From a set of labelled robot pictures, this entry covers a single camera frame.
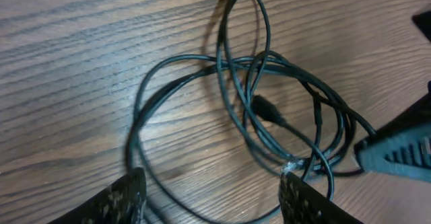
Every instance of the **black connector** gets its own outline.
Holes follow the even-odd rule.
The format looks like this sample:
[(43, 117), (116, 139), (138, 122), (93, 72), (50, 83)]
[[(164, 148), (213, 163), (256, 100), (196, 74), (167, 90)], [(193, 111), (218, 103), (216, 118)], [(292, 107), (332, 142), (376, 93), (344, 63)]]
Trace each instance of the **black connector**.
[(286, 120), (281, 116), (277, 107), (262, 96), (253, 96), (251, 109), (263, 120), (276, 123), (278, 125), (286, 123)]

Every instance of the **black wire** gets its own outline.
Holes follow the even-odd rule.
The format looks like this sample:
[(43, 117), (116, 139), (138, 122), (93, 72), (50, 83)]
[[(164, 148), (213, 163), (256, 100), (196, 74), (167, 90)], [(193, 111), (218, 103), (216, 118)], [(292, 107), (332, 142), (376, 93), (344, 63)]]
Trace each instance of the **black wire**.
[[(144, 77), (143, 81), (141, 82), (141, 85), (139, 86), (137, 97), (135, 99), (135, 105), (133, 108), (133, 124), (129, 132), (126, 144), (126, 165), (128, 170), (131, 170), (133, 168), (133, 154), (134, 151), (137, 150), (141, 162), (146, 169), (146, 172), (151, 176), (151, 178), (154, 180), (154, 183), (170, 200), (172, 200), (175, 204), (177, 204), (179, 207), (186, 210), (188, 213), (192, 214), (196, 218), (214, 224), (221, 224), (221, 222), (212, 220), (208, 217), (204, 217), (191, 210), (188, 206), (186, 206), (179, 199), (177, 199), (177, 197), (175, 197), (175, 195), (173, 195), (173, 193), (171, 193), (171, 191), (169, 191), (161, 183), (157, 175), (155, 175), (153, 168), (145, 155), (145, 149), (142, 146), (142, 142), (139, 139), (140, 130), (145, 126), (146, 122), (152, 117), (154, 112), (171, 95), (173, 95), (180, 88), (182, 88), (184, 85), (188, 84), (192, 80), (199, 77), (211, 75), (213, 73), (217, 73), (220, 91), (222, 93), (222, 99), (224, 101), (226, 110), (228, 111), (233, 123), (236, 125), (236, 127), (244, 137), (248, 150), (250, 151), (256, 162), (269, 173), (274, 175), (279, 175), (279, 173), (273, 170), (272, 164), (283, 165), (284, 163), (295, 163), (296, 168), (304, 170), (304, 173), (302, 175), (302, 179), (304, 181), (309, 178), (311, 173), (313, 173), (313, 175), (326, 175), (328, 179), (327, 198), (329, 200), (332, 200), (333, 198), (334, 176), (347, 177), (363, 173), (363, 170), (355, 170), (346, 173), (338, 173), (332, 171), (332, 168), (335, 167), (338, 163), (340, 163), (341, 160), (347, 154), (347, 150), (349, 149), (349, 146), (354, 140), (354, 135), (356, 133), (356, 123), (358, 122), (369, 135), (373, 135), (375, 133), (373, 127), (358, 113), (350, 109), (347, 104), (341, 99), (341, 97), (328, 85), (317, 79), (314, 75), (311, 75), (310, 73), (301, 69), (300, 67), (291, 64), (288, 60), (283, 58), (282, 55), (270, 50), (271, 29), (269, 26), (269, 18), (262, 0), (256, 1), (261, 8), (261, 12), (263, 14), (263, 19), (265, 22), (265, 28), (267, 33), (265, 50), (256, 55), (255, 57), (232, 58), (232, 53), (230, 52), (228, 40), (227, 25), (228, 16), (236, 1), (237, 0), (228, 0), (226, 3), (225, 12), (219, 26), (218, 41), (216, 44), (216, 57), (200, 54), (185, 54), (171, 57), (158, 63)], [(224, 51), (226, 59), (222, 58), (222, 51)], [(175, 63), (183, 60), (209, 61), (214, 62), (215, 64), (206, 67), (196, 73), (191, 73), (190, 75), (186, 75), (184, 77), (171, 81), (170, 83), (166, 84), (162, 89), (157, 91), (149, 100), (146, 101), (145, 105), (141, 107), (143, 93), (154, 74), (159, 69), (169, 65), (170, 63)], [(228, 90), (226, 89), (226, 80), (224, 79), (223, 74), (223, 71), (225, 70), (229, 70), (232, 76), (232, 80), (234, 82), (236, 94), (241, 101), (242, 108), (244, 110), (242, 114), (242, 119), (237, 116), (232, 107), (232, 104), (230, 103), (228, 97)], [(241, 85), (241, 82), (238, 79), (238, 70), (247, 71), (244, 87)], [(314, 103), (314, 119), (316, 123), (316, 137), (314, 141), (311, 141), (308, 137), (304, 136), (299, 130), (295, 129), (285, 120), (277, 123), (281, 127), (285, 128), (286, 130), (299, 137), (312, 149), (310, 157), (299, 158), (291, 154), (287, 149), (284, 149), (265, 129), (265, 127), (261, 124), (261, 121), (257, 118), (256, 114), (252, 111), (251, 102), (253, 98), (253, 93), (257, 88), (260, 78), (264, 74), (283, 75), (286, 77), (296, 78), (311, 94)], [(317, 91), (315, 91), (311, 87), (311, 85), (322, 91), (325, 97), (321, 96)], [(337, 132), (335, 133), (332, 142), (324, 150), (319, 149), (321, 141), (321, 127), (323, 123), (321, 117), (321, 104), (326, 104), (332, 107), (337, 117)], [(247, 131), (248, 121), (251, 122), (261, 144), (256, 143), (256, 141), (253, 140), (250, 133)], [(155, 214), (163, 223), (168, 222), (168, 220), (163, 216), (163, 214), (157, 208), (155, 208), (150, 199), (148, 199), (147, 203), (150, 203), (149, 208), (153, 212), (155, 212)], [(275, 207), (274, 209), (259, 218), (243, 223), (260, 223), (268, 218), (271, 218), (278, 211), (279, 206)]]

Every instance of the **wire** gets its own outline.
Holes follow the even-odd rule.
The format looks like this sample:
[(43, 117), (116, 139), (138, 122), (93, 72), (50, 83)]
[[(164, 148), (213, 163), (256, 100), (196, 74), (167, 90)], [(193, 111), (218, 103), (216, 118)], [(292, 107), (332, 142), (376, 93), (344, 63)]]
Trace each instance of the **wire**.
[[(157, 175), (154, 173), (151, 163), (145, 155), (143, 143), (139, 138), (140, 130), (145, 126), (145, 124), (152, 117), (154, 112), (171, 95), (177, 92), (184, 85), (190, 83), (192, 80), (217, 73), (220, 91), (222, 93), (222, 99), (224, 101), (226, 110), (228, 111), (232, 122), (236, 125), (236, 127), (244, 137), (246, 146), (248, 147), (248, 150), (250, 151), (256, 162), (269, 173), (276, 176), (279, 175), (279, 172), (273, 170), (273, 164), (281, 166), (286, 163), (293, 164), (294, 168), (298, 170), (304, 170), (304, 173), (302, 175), (303, 181), (309, 179), (311, 173), (313, 173), (314, 176), (326, 175), (328, 179), (327, 198), (329, 200), (332, 200), (333, 198), (334, 176), (348, 177), (358, 175), (364, 172), (361, 169), (346, 173), (333, 172), (332, 170), (337, 164), (341, 162), (341, 160), (347, 154), (347, 150), (349, 149), (349, 146), (354, 140), (354, 135), (356, 133), (356, 123), (359, 123), (369, 135), (375, 134), (375, 130), (373, 129), (373, 127), (358, 113), (350, 109), (348, 105), (343, 101), (343, 99), (333, 89), (331, 89), (328, 85), (316, 78), (314, 75), (311, 75), (300, 67), (291, 64), (282, 55), (270, 50), (271, 28), (269, 25), (269, 18), (262, 0), (256, 1), (259, 4), (265, 22), (265, 28), (267, 33), (265, 50), (257, 54), (255, 57), (233, 58), (230, 51), (228, 39), (228, 17), (236, 1), (237, 0), (228, 0), (226, 3), (223, 18), (219, 26), (215, 57), (202, 54), (184, 54), (171, 57), (158, 63), (143, 78), (143, 81), (141, 82), (141, 85), (139, 86), (139, 89), (137, 91), (135, 105), (133, 108), (133, 124), (131, 126), (126, 144), (126, 166), (128, 170), (131, 170), (133, 168), (133, 156), (134, 152), (137, 151), (141, 162), (146, 169), (146, 172), (150, 175), (150, 177), (154, 180), (154, 183), (170, 200), (172, 200), (175, 204), (177, 204), (179, 207), (186, 210), (188, 213), (192, 214), (196, 218), (213, 224), (221, 224), (222, 222), (212, 220), (209, 217), (204, 217), (203, 215), (196, 213), (186, 204), (181, 202), (177, 197), (175, 197), (175, 195), (171, 193), (171, 191), (161, 183)], [(143, 93), (154, 74), (162, 67), (183, 60), (209, 61), (213, 62), (214, 65), (208, 66), (202, 70), (199, 70), (196, 73), (191, 73), (189, 75), (171, 81), (170, 83), (167, 83), (162, 89), (157, 91), (150, 99), (148, 99), (142, 106), (141, 101)], [(238, 70), (247, 71), (244, 87), (241, 85), (241, 82), (238, 79)], [(230, 103), (223, 71), (229, 71), (233, 78), (236, 94), (238, 95), (240, 103), (242, 105), (242, 109), (244, 110), (241, 117), (242, 119), (238, 117), (232, 107), (232, 104)], [(314, 119), (316, 123), (316, 137), (314, 141), (310, 140), (299, 130), (288, 124), (287, 121), (285, 121), (281, 114), (279, 114), (279, 112), (276, 110), (276, 107), (274, 106), (272, 108), (272, 104), (269, 103), (265, 98), (261, 97), (261, 99), (263, 100), (260, 100), (260, 103), (259, 100), (255, 100), (257, 99), (257, 96), (254, 96), (254, 91), (256, 90), (259, 80), (262, 78), (263, 75), (283, 75), (286, 77), (296, 78), (297, 80), (299, 80), (302, 86), (310, 93), (313, 98)], [(325, 97), (321, 96), (318, 91), (314, 90), (311, 87), (311, 85), (321, 91), (323, 95), (325, 95)], [(332, 107), (337, 117), (337, 131), (335, 133), (334, 139), (329, 144), (329, 146), (323, 150), (319, 149), (322, 132), (321, 127), (323, 124), (321, 116), (321, 104), (326, 104)], [(260, 112), (258, 112), (256, 111), (257, 108), (272, 108), (273, 110), (260, 110)], [(258, 116), (264, 118), (264, 120), (265, 117), (268, 116), (269, 118), (267, 120), (273, 121), (274, 123), (285, 128), (286, 130), (290, 131), (291, 133), (299, 137), (301, 140), (303, 140), (312, 149), (311, 156), (307, 158), (299, 158), (291, 154), (287, 149), (283, 148), (274, 139), (271, 133), (269, 133), (262, 125), (261, 121), (258, 119)], [(250, 122), (253, 126), (261, 144), (258, 144), (247, 131), (248, 122)], [(155, 209), (152, 205), (150, 206), (150, 209), (156, 212), (156, 216), (160, 218), (161, 222), (168, 222), (167, 219), (162, 216), (162, 213)], [(261, 223), (277, 214), (278, 211), (279, 206), (275, 207), (261, 217), (250, 221), (245, 221), (243, 222), (243, 224)]]

